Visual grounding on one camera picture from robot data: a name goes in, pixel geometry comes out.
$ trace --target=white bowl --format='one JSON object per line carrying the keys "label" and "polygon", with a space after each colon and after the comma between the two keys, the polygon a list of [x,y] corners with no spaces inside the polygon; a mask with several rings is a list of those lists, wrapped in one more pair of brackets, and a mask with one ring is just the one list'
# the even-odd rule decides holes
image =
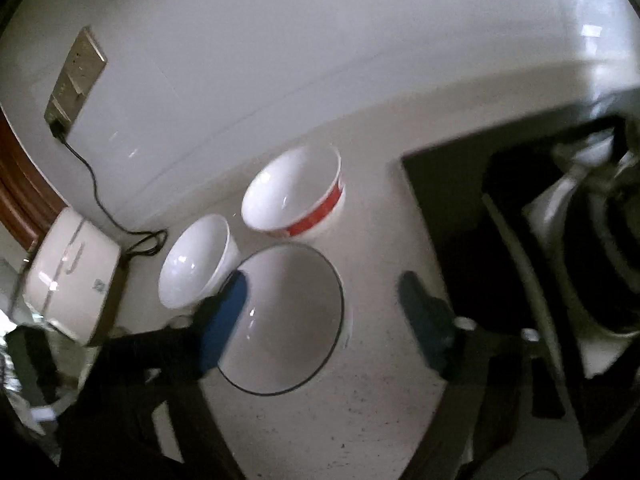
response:
{"label": "white bowl", "polygon": [[182,233],[167,255],[158,296],[167,308],[182,308],[215,294],[240,261],[223,216],[203,216]]}
{"label": "white bowl", "polygon": [[258,395],[305,384],[324,367],[342,334],[344,297],[334,267],[308,246],[280,244],[254,254],[238,270],[247,294],[220,371]]}
{"label": "white bowl", "polygon": [[281,238],[308,232],[340,202],[344,194],[340,170],[340,153],[330,144],[308,144],[283,153],[246,190],[244,223]]}

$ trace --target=white plate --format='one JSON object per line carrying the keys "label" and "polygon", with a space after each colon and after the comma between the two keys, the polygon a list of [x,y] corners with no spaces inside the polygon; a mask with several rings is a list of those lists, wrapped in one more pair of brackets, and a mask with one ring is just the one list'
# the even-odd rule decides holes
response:
{"label": "white plate", "polygon": [[334,267],[301,244],[260,251],[238,267],[248,295],[218,364],[236,387],[252,394],[288,392],[329,359],[344,317]]}

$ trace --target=white rice cooker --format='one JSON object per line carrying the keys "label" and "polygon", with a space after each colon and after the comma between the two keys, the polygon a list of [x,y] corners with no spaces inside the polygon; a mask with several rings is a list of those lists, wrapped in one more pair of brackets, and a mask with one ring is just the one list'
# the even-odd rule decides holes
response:
{"label": "white rice cooker", "polygon": [[96,339],[104,325],[101,321],[109,317],[108,292],[119,261],[120,246],[67,207],[36,254],[26,277],[24,301],[60,332],[86,345]]}

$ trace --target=wall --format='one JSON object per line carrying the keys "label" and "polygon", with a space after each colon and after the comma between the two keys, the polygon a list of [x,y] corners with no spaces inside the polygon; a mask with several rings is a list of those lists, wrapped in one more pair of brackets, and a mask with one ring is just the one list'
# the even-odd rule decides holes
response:
{"label": "wall", "polygon": [[102,226],[86,170],[42,119],[84,25],[109,62],[68,140],[135,225],[398,94],[640,44],[626,0],[24,0],[0,38],[0,102],[56,189]]}

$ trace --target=white countertop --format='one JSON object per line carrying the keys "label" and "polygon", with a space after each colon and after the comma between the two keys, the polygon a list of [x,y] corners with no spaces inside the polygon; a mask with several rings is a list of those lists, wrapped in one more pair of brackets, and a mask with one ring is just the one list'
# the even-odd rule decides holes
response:
{"label": "white countertop", "polygon": [[[491,124],[638,85],[640,73],[631,62],[550,66],[405,96],[306,134],[333,143],[342,155],[344,209],[312,245],[340,274],[353,332],[347,348],[337,349],[317,380],[288,394],[255,397],[216,370],[202,380],[247,478],[397,478],[430,423],[444,382],[418,351],[396,285],[404,270],[414,270],[431,294],[445,298],[446,290],[400,156]],[[180,313],[159,303],[158,274],[173,241],[204,213],[218,212],[229,220],[243,257],[274,243],[250,232],[240,218],[243,188],[257,168],[258,162],[231,173],[215,189],[201,190],[167,211],[161,220],[169,225],[170,239],[162,254],[132,262],[117,325],[145,332]]]}

